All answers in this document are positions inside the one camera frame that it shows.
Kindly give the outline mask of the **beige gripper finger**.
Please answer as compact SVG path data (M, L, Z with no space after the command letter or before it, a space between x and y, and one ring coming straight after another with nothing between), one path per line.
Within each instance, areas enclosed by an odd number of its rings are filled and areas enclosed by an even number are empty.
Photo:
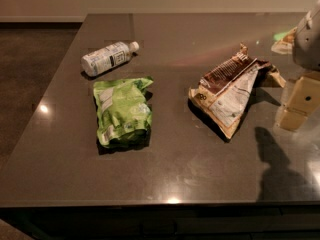
M307 72L298 79L290 79L283 89L276 124L282 129L295 131L319 106L319 72Z

